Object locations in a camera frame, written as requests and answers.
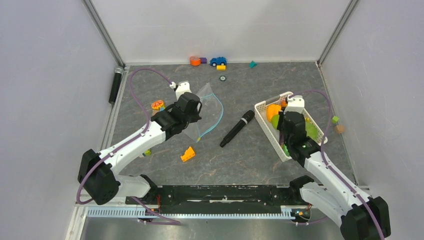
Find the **green cucumber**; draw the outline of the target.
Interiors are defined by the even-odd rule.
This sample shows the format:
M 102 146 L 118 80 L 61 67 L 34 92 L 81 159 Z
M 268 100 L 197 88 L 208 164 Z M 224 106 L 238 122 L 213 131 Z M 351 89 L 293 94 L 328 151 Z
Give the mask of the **green cucumber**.
M 282 149 L 283 153 L 286 155 L 287 158 L 290 157 L 289 151 L 288 151 L 287 146 L 285 144 L 281 145 L 281 149 Z

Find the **clear zip top bag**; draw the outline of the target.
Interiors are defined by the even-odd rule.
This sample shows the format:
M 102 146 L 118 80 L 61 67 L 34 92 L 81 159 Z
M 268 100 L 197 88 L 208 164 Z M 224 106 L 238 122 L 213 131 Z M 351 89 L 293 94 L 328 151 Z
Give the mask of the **clear zip top bag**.
M 204 85 L 196 95 L 200 98 L 202 109 L 201 119 L 190 123 L 182 132 L 192 140 L 198 142 L 204 135 L 211 132 L 221 121 L 224 113 L 222 102 L 218 99 L 209 83 Z

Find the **green cabbage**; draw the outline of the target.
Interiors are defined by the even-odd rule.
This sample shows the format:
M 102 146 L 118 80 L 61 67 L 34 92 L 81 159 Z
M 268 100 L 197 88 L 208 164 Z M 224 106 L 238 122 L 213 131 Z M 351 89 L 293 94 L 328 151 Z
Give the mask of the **green cabbage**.
M 279 129 L 279 120 L 280 120 L 279 114 L 272 116 L 271 119 L 270 119 L 270 123 L 271 123 L 272 127 L 276 130 Z

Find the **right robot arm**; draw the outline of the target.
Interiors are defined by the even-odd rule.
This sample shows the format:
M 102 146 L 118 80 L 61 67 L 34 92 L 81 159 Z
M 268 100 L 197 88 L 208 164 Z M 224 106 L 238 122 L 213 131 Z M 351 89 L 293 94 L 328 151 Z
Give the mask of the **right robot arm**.
M 289 156 L 313 174 L 324 186 L 304 175 L 289 183 L 289 199 L 318 208 L 340 229 L 345 240 L 384 240 L 391 235 L 387 202 L 372 197 L 350 181 L 307 136 L 304 116 L 279 112 L 278 130 Z

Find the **yellow bell pepper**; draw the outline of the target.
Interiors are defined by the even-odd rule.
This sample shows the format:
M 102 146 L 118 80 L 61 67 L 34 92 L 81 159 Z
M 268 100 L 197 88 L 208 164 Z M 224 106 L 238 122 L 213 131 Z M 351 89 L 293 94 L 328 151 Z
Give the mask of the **yellow bell pepper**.
M 268 122 L 271 122 L 272 117 L 279 114 L 282 106 L 280 104 L 270 104 L 266 108 L 266 118 Z

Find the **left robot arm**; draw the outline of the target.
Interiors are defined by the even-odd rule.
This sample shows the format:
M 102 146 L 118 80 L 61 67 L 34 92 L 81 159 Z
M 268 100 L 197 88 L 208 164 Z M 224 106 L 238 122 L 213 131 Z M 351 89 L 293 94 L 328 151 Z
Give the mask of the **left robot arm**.
M 191 93 L 183 93 L 176 102 L 159 111 L 139 130 L 121 142 L 95 152 L 83 153 L 77 180 L 80 186 L 76 201 L 84 205 L 104 205 L 116 196 L 139 197 L 145 204 L 153 203 L 157 190 L 143 176 L 125 176 L 120 172 L 146 150 L 180 134 L 189 124 L 201 120 L 202 103 Z

